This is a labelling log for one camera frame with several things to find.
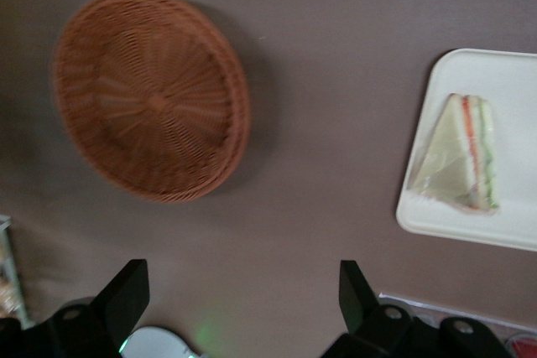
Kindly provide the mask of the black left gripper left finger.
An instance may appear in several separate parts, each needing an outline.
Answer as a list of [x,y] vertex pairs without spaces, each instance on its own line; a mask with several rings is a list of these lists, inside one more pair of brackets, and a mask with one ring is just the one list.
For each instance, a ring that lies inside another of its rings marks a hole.
[[90,300],[72,301],[41,324],[23,329],[1,320],[2,357],[119,357],[149,305],[147,261],[133,259]]

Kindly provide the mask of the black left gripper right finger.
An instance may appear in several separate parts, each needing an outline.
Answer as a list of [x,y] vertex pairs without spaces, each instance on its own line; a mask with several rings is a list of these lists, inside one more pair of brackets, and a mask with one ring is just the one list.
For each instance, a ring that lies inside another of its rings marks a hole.
[[511,356],[478,320],[451,316],[436,328],[398,305],[380,303],[354,261],[340,263],[339,305],[347,332],[325,358]]

